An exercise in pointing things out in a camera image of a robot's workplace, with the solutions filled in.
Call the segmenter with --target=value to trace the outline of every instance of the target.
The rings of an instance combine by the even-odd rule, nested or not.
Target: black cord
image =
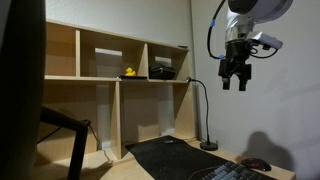
[[[99,146],[100,146],[100,140],[98,139],[98,137],[97,137],[96,134],[94,133],[94,130],[93,130],[92,126],[89,125],[89,127],[90,127],[90,129],[91,129],[91,131],[92,131],[92,134],[93,134],[94,138],[95,138],[96,141],[98,142],[98,145],[97,145],[97,151],[98,151],[98,150],[99,150]]]
[[[52,134],[56,133],[57,131],[59,131],[62,127],[58,127],[56,130],[52,131],[50,134],[46,135],[44,138],[40,139],[39,141],[37,141],[37,144],[41,143],[42,141],[44,141],[45,139],[47,139],[48,137],[50,137]]]
[[[253,54],[257,54],[257,53],[258,53],[258,50],[257,50],[256,53],[251,53],[250,56],[255,57],[255,58],[258,58],[258,59],[266,59],[266,58],[272,57],[272,56],[275,55],[277,52],[278,52],[278,49],[275,49],[275,51],[274,51],[272,54],[270,54],[269,56],[256,56],[256,55],[253,55]]]
[[[187,78],[187,81],[194,81],[194,82],[198,82],[203,86],[204,89],[204,95],[205,95],[205,99],[206,99],[206,103],[207,103],[207,112],[206,112],[206,130],[207,130],[207,141],[210,142],[210,138],[209,138],[209,126],[208,126],[208,116],[209,116],[209,101],[208,101],[208,95],[207,95],[207,88],[206,86],[199,80],[196,79],[192,79],[192,78]]]
[[[214,16],[213,16],[213,18],[212,18],[212,20],[211,20],[210,27],[209,27],[209,30],[208,30],[207,48],[208,48],[209,56],[212,57],[213,59],[223,59],[223,58],[224,58],[224,56],[219,56],[219,57],[217,57],[217,56],[214,56],[214,55],[211,53],[210,39],[211,39],[211,31],[212,31],[212,28],[213,28],[213,26],[215,25],[216,18],[217,18],[218,14],[219,14],[219,11],[221,10],[221,8],[222,8],[222,6],[223,6],[223,4],[224,4],[225,1],[226,1],[226,0],[221,1],[218,9],[216,10],[216,12],[215,12],[215,14],[214,14]]]

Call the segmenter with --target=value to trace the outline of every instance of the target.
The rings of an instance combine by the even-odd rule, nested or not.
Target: wooden shelf
[[[172,80],[148,79],[149,66],[165,61]],[[146,79],[121,79],[131,67]],[[189,50],[60,22],[47,22],[43,105],[75,119],[91,121],[102,149],[123,160],[122,144],[164,134],[195,137]],[[39,138],[55,127],[41,124]],[[73,135],[61,131],[38,145],[37,164],[71,156]],[[86,154],[96,152],[92,132]]]

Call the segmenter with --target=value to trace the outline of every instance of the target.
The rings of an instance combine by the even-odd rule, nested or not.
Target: monitor
[[[0,179],[32,179],[45,61],[45,0],[0,1]]]

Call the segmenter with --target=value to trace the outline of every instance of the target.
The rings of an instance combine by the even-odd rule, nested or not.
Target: keyboard
[[[191,179],[198,180],[262,180],[261,174],[252,171],[241,164],[228,161],[225,164],[201,173]]]

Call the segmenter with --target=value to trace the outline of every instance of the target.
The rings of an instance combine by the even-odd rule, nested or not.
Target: wooden desk surface
[[[199,149],[199,141],[191,141],[189,144]],[[241,156],[218,149],[209,152],[226,160],[238,162]],[[113,161],[113,157],[107,157],[108,152],[98,151],[97,153],[87,154],[83,163],[83,175],[81,180],[152,180],[153,178],[139,165],[131,153],[120,161]],[[49,165],[35,167],[34,179],[65,179],[68,172],[68,164],[70,160],[63,160]],[[295,180],[295,173],[272,166],[272,171],[262,172],[262,174],[281,180]]]

